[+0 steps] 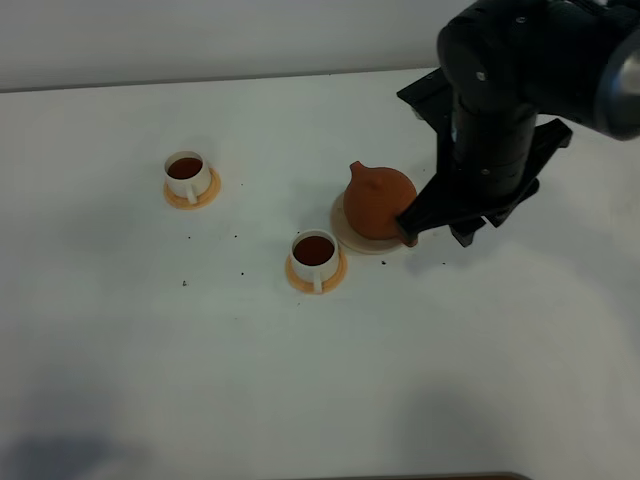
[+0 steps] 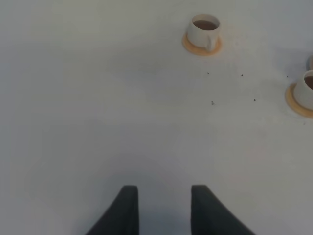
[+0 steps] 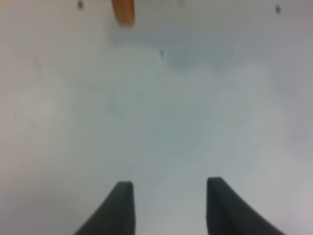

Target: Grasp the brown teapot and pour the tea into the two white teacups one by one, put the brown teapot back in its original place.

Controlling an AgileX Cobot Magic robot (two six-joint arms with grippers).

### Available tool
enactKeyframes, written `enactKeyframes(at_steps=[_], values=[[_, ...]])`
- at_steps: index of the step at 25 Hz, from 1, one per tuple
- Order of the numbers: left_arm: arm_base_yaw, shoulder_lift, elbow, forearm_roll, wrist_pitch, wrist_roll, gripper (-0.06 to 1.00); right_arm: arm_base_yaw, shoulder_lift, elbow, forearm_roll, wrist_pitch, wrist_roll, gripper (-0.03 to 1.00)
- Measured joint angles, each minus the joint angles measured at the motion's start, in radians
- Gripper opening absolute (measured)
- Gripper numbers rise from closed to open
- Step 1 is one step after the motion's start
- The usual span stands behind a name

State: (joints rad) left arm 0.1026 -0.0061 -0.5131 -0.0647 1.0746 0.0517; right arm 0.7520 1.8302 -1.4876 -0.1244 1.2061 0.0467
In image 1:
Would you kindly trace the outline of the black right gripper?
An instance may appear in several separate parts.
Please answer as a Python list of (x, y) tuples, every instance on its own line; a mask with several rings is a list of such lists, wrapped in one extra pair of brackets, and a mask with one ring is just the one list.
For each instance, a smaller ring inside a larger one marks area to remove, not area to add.
[[(625, 137), (622, 1), (476, 1), (441, 30), (437, 50), (445, 78), (474, 109), (529, 105), (538, 116)], [(539, 170), (512, 180), (437, 173), (396, 217), (400, 237), (448, 226), (469, 247), (478, 230), (499, 228), (539, 191)]]

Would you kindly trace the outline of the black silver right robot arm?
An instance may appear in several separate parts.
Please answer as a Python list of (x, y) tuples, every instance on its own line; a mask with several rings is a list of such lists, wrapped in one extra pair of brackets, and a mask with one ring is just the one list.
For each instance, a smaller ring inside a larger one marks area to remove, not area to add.
[(401, 240), (441, 226), (462, 246), (535, 195), (579, 124), (639, 134), (635, 1), (477, 1), (437, 39), (439, 67), (399, 97), (437, 135), (436, 172), (395, 220)]

